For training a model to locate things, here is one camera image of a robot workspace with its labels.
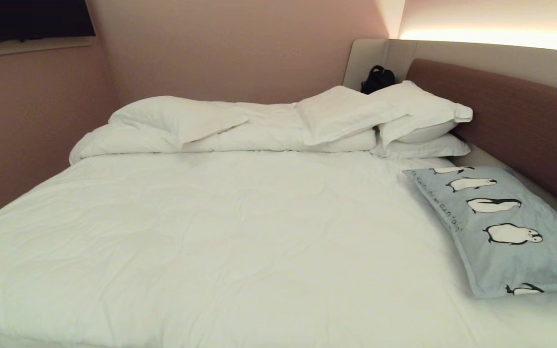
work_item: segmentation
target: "brown upholstered headboard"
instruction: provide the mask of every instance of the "brown upholstered headboard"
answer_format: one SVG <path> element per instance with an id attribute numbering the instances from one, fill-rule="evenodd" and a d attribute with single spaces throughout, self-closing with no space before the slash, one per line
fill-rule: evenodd
<path id="1" fill-rule="evenodd" d="M 455 133 L 557 196 L 557 88 L 424 59 L 407 79 L 470 106 L 473 121 Z"/>

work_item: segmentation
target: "bed frame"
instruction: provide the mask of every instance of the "bed frame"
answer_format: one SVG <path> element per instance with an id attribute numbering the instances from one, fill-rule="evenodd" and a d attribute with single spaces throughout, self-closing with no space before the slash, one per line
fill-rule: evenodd
<path id="1" fill-rule="evenodd" d="M 453 64 L 415 59 L 407 79 L 474 110 L 454 132 L 473 145 L 459 165 L 508 166 L 557 210 L 557 88 Z"/>

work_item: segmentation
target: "television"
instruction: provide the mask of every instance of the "television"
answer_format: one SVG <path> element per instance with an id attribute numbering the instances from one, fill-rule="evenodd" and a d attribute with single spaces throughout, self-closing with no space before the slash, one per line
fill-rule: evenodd
<path id="1" fill-rule="evenodd" d="M 0 0 L 0 41 L 95 35 L 85 0 Z"/>

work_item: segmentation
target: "mattress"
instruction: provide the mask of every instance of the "mattress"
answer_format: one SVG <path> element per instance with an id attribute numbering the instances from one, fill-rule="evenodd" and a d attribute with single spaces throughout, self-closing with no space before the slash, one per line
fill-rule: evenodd
<path id="1" fill-rule="evenodd" d="M 0 210 L 0 346 L 557 347 L 557 293 L 475 300 L 367 152 L 82 160 Z"/>

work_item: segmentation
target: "wall light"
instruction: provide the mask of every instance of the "wall light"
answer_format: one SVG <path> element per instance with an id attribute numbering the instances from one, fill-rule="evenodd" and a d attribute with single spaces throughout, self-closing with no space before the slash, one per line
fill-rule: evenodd
<path id="1" fill-rule="evenodd" d="M 557 49 L 557 32 L 555 31 L 412 30 L 402 33 L 400 39 Z"/>

